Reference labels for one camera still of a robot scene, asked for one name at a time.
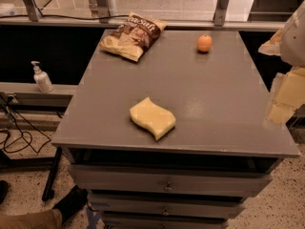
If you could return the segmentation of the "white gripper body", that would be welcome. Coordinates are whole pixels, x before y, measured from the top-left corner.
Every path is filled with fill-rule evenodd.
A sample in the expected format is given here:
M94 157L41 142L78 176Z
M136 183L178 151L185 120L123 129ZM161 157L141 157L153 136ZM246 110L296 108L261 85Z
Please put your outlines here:
M281 59L305 67L305 1L286 22L281 36Z

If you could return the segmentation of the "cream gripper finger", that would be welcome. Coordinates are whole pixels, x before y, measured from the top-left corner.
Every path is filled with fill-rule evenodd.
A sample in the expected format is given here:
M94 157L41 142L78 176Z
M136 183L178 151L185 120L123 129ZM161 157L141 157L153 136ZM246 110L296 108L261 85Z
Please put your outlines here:
M266 119L276 124L286 123L305 104L305 69L292 67L278 73L272 84Z
M282 37L283 29L280 28L268 41L266 41L264 44L262 44L258 51L260 53L266 54L266 55L281 55L281 37Z

